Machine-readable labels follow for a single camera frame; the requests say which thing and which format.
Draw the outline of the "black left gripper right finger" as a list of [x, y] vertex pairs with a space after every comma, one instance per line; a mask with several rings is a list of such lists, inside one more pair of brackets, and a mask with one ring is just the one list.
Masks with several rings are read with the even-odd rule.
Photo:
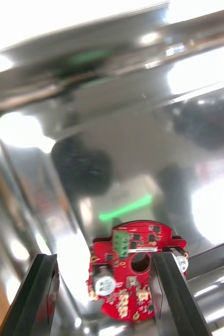
[[212, 335], [175, 256], [152, 253], [149, 271], [158, 335]]

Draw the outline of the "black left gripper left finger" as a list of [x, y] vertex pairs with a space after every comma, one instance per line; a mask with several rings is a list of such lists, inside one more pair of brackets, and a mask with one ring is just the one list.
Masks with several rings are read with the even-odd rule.
[[59, 292], [57, 255], [38, 254], [0, 326], [0, 335], [50, 335]]

